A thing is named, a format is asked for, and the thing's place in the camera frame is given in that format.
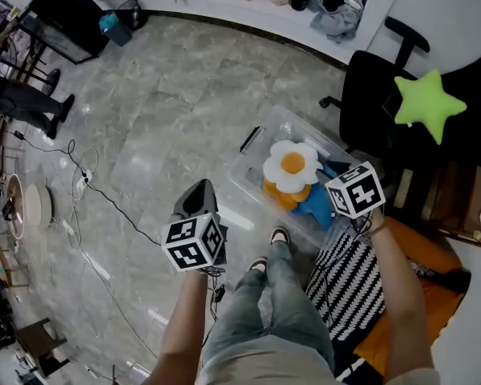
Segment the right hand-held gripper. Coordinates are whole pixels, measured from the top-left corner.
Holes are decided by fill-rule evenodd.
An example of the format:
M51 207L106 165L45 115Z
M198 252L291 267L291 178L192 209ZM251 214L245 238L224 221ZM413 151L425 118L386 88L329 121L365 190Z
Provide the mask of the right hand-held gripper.
M325 183L336 214L355 220L386 203L376 170L369 161Z

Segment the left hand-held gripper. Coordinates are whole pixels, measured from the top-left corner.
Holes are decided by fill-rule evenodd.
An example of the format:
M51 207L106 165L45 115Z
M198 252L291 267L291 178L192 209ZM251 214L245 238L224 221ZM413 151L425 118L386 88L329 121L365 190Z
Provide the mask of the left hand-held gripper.
M193 217L202 206L207 214ZM216 263L225 238L215 214L216 194L209 179L197 181L174 204L169 220L175 222L162 228L160 244L178 272Z

